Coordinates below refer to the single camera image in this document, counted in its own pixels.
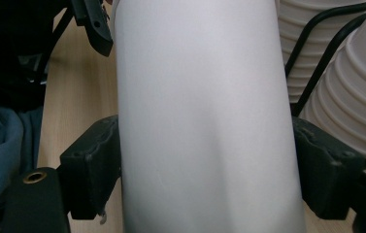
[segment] stack of white cups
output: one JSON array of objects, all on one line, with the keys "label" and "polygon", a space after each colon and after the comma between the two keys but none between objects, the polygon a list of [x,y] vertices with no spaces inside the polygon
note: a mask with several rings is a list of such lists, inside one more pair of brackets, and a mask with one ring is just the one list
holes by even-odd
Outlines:
[{"label": "stack of white cups", "polygon": [[337,53],[300,117],[366,155],[366,21]]},{"label": "stack of white cups", "polygon": [[[279,28],[285,64],[303,31],[304,26],[317,14],[335,7],[366,2],[366,0],[281,0]],[[301,50],[288,80],[288,98],[296,103],[304,91],[316,65],[334,35],[358,15],[332,17],[315,27]]]}]

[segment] screw hole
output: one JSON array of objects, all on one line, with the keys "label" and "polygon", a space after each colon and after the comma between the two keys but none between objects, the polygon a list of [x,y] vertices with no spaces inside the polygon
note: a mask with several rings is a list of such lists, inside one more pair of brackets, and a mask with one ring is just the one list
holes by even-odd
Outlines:
[{"label": "screw hole", "polygon": [[27,184],[38,183],[47,176],[45,172],[34,172],[24,178],[24,182]]}]

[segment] wooden table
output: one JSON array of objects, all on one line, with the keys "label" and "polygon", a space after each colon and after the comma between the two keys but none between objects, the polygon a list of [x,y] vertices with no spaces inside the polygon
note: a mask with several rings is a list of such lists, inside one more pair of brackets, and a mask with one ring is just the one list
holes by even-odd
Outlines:
[{"label": "wooden table", "polygon": [[[98,54],[89,44],[83,27],[71,21],[51,59],[41,132],[39,166],[59,165],[64,152],[96,120],[117,114],[115,51]],[[122,232],[121,184],[107,203],[107,222],[71,220],[73,233]],[[317,218],[307,206],[308,233],[352,232],[353,212],[345,221]]]}]

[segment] wooden surface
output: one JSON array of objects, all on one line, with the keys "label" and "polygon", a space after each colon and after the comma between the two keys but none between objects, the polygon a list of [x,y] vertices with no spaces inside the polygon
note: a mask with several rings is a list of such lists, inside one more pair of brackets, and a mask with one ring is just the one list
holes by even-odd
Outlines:
[{"label": "wooden surface", "polygon": [[[96,120],[117,114],[115,52],[98,54],[83,27],[71,21],[50,59],[39,166],[56,168],[64,152]],[[107,203],[107,222],[71,220],[73,233],[122,232],[120,182]],[[317,218],[305,206],[308,233],[352,232],[354,213],[345,221]]]}]

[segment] blue fabric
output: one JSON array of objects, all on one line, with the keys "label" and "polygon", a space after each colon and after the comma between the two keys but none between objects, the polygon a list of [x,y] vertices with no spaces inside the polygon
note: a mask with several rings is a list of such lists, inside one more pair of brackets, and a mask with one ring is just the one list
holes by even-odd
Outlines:
[{"label": "blue fabric", "polygon": [[18,174],[36,167],[43,109],[0,107],[0,197]]}]

